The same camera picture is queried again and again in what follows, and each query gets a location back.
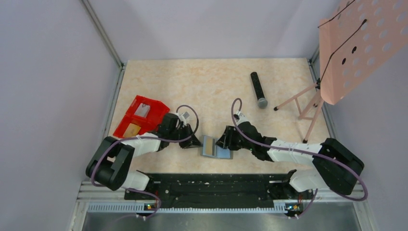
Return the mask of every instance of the round hole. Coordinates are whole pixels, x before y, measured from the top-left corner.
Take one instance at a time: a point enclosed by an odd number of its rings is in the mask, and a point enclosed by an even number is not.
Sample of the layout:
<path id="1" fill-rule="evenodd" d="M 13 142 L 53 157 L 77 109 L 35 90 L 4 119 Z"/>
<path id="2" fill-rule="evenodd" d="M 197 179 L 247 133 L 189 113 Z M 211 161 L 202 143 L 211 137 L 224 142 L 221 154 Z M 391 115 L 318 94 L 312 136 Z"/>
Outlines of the round hole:
<path id="1" fill-rule="evenodd" d="M 375 63 L 375 58 L 371 57 L 368 61 L 367 61 L 367 65 L 371 66 Z"/>
<path id="2" fill-rule="evenodd" d="M 364 40 L 365 42 L 367 42 L 367 40 L 369 40 L 369 38 L 370 38 L 370 34 L 366 34 L 366 35 L 363 37 L 363 40 Z"/>
<path id="3" fill-rule="evenodd" d="M 405 19 L 406 15 L 407 15 L 406 11 L 402 12 L 401 14 L 398 15 L 398 17 L 396 18 L 396 21 L 402 22 Z"/>
<path id="4" fill-rule="evenodd" d="M 355 58 L 355 59 L 353 60 L 353 65 L 354 65 L 354 66 L 357 65 L 359 60 L 360 60 L 359 58 Z"/>
<path id="5" fill-rule="evenodd" d="M 382 26 L 384 24 L 384 18 L 378 20 L 377 26 Z"/>
<path id="6" fill-rule="evenodd" d="M 360 21 L 363 21 L 363 19 L 366 17 L 366 13 L 363 13 L 362 15 L 360 15 Z"/>
<path id="7" fill-rule="evenodd" d="M 401 5 L 402 5 L 402 1 L 403 0 L 399 0 L 397 3 L 395 3 L 394 6 L 393 6 L 393 9 L 394 10 L 399 9 L 401 7 Z"/>
<path id="8" fill-rule="evenodd" d="M 381 38 L 381 39 L 384 38 L 384 37 L 387 35 L 387 33 L 388 33 L 387 30 L 383 30 L 383 31 L 380 33 L 380 38 Z"/>
<path id="9" fill-rule="evenodd" d="M 381 8 L 381 7 L 377 8 L 377 10 L 374 12 L 374 15 L 375 15 L 375 16 L 380 15 L 381 10 L 382 10 L 382 8 Z"/>
<path id="10" fill-rule="evenodd" d="M 371 49 L 372 49 L 372 45 L 368 45 L 368 46 L 366 47 L 366 49 L 365 49 L 365 53 L 370 52 Z"/>
<path id="11" fill-rule="evenodd" d="M 365 30 L 367 28 L 367 22 L 363 24 L 363 26 L 361 27 L 361 30 Z"/>
<path id="12" fill-rule="evenodd" d="M 354 76 L 355 77 L 359 77 L 361 75 L 361 71 L 360 70 L 357 70 L 355 73 L 354 73 Z"/>
<path id="13" fill-rule="evenodd" d="M 344 71 L 343 71 L 343 76 L 348 75 L 348 73 L 349 73 L 348 69 L 344 69 Z"/>
<path id="14" fill-rule="evenodd" d="M 387 42 L 383 48 L 382 51 L 388 51 L 391 48 L 392 43 L 391 42 Z"/>
<path id="15" fill-rule="evenodd" d="M 408 35 L 408 26 L 405 26 L 404 28 L 402 28 L 401 35 Z"/>

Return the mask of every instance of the red plastic tray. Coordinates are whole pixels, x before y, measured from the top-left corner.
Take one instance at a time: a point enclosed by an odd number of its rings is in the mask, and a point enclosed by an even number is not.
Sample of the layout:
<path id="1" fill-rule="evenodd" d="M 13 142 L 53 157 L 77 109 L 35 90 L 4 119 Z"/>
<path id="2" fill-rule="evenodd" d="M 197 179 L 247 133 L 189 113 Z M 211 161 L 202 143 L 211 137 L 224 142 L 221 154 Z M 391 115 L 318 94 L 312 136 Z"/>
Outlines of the red plastic tray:
<path id="1" fill-rule="evenodd" d="M 136 109 L 141 103 L 150 106 L 150 110 L 145 118 L 135 115 Z M 152 100 L 137 95 L 130 107 L 127 109 L 125 116 L 123 116 L 122 121 L 120 121 L 119 126 L 117 126 L 113 135 L 119 138 L 123 138 L 123 134 L 125 133 L 129 124 L 136 124 L 140 127 L 140 131 L 138 132 L 139 135 L 148 131 L 155 130 L 157 128 L 157 125 L 162 122 L 165 114 L 169 111 L 170 108 L 168 108 L 161 101 Z"/>

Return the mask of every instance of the gray wall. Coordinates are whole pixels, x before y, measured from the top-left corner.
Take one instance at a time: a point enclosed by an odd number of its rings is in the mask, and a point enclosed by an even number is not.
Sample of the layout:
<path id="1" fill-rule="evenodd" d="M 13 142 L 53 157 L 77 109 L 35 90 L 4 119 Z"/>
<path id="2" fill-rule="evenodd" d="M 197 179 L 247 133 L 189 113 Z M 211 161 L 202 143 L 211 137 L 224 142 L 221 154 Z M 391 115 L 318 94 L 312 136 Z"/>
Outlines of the gray wall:
<path id="1" fill-rule="evenodd" d="M 122 60 L 311 57 L 339 0 L 90 0 Z"/>
<path id="2" fill-rule="evenodd" d="M 406 230 L 408 46 L 336 105 L 339 140 L 363 160 L 362 178 L 379 230 Z"/>
<path id="3" fill-rule="evenodd" d="M 1 1 L 0 54 L 0 230 L 66 230 L 117 68 L 77 0 Z"/>

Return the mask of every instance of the table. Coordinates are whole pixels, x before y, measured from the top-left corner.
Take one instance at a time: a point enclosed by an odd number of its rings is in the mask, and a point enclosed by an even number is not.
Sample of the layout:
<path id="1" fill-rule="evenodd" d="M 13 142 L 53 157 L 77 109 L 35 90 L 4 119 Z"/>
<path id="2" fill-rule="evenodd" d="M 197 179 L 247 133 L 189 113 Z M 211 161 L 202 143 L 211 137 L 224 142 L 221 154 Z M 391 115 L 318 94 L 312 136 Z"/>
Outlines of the table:
<path id="1" fill-rule="evenodd" d="M 250 78 L 253 71 L 258 73 L 268 100 L 266 109 L 257 107 Z M 200 119 L 196 136 L 220 137 L 225 126 L 232 125 L 231 104 L 240 97 L 242 112 L 262 135 L 302 142 L 310 121 L 298 120 L 295 103 L 277 112 L 273 108 L 311 83 L 307 60 L 302 58 L 129 61 L 109 134 L 113 134 L 135 96 L 141 95 L 162 101 L 170 112 L 175 112 L 181 104 L 190 105 Z M 301 107 L 313 94 L 311 90 L 299 99 Z M 195 119 L 192 113 L 190 115 L 188 122 L 194 130 Z M 326 123 L 320 116 L 309 143 L 323 142 L 327 137 Z M 260 161 L 248 150 L 235 151 L 232 160 L 213 159 L 199 156 L 198 149 L 183 150 L 178 144 L 135 157 L 131 164 L 132 170 L 150 173 L 287 173 L 292 169 L 306 168 L 289 162 Z"/>

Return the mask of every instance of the pink panel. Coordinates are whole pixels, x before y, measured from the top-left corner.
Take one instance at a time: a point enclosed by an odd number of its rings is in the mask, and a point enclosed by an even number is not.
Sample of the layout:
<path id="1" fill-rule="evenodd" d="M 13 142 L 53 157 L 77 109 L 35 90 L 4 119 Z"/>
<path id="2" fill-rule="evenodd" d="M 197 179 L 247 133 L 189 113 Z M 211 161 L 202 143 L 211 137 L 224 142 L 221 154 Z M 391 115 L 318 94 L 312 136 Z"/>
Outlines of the pink panel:
<path id="1" fill-rule="evenodd" d="M 321 96 L 330 104 L 336 104 L 408 44 L 408 0 L 342 0 L 332 17 L 347 4 L 347 9 L 319 29 L 322 75 L 330 55 L 367 19 L 330 60 L 321 82 Z"/>

